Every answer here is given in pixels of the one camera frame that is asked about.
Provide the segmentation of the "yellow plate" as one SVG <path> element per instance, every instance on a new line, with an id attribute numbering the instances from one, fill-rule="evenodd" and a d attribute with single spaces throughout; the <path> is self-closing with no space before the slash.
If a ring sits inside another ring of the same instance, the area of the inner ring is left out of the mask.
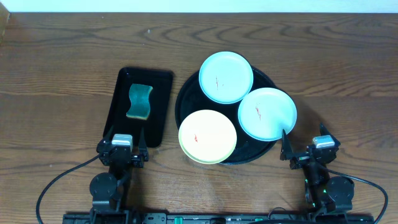
<path id="1" fill-rule="evenodd" d="M 183 120 L 178 140 L 190 159 L 201 164 L 217 164 L 232 155 L 237 133 L 225 115 L 214 110 L 200 110 Z"/>

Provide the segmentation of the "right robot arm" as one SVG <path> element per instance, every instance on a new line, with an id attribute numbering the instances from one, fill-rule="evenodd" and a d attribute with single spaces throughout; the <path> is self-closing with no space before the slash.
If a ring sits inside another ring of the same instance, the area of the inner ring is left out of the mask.
<path id="1" fill-rule="evenodd" d="M 330 176 L 326 165 L 336 159 L 340 142 L 327 128 L 320 125 L 320 135 L 304 152 L 294 152 L 285 131 L 282 132 L 280 160 L 290 161 L 290 168 L 302 169 L 305 176 L 305 199 L 312 207 L 308 217 L 345 215 L 353 208 L 354 183 L 347 177 Z"/>

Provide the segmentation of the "green yellow sponge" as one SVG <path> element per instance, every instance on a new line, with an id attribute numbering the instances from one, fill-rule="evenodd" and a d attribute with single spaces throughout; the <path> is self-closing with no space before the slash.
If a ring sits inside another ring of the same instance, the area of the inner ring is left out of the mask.
<path id="1" fill-rule="evenodd" d="M 150 115 L 150 94 L 152 86 L 133 83 L 129 89 L 130 108 L 126 116 L 132 119 L 147 120 Z"/>

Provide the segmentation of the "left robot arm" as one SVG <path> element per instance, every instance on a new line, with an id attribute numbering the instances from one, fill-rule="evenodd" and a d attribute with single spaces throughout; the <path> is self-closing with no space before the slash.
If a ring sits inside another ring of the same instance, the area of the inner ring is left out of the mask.
<path id="1" fill-rule="evenodd" d="M 96 175 L 90 183 L 93 202 L 88 223 L 142 223 L 142 215 L 133 208 L 125 208 L 123 203 L 130 187 L 131 169 L 143 168 L 149 160 L 143 129 L 137 154 L 132 152 L 133 143 L 131 135 L 113 134 L 112 129 L 98 143 L 99 160 L 109 170 Z"/>

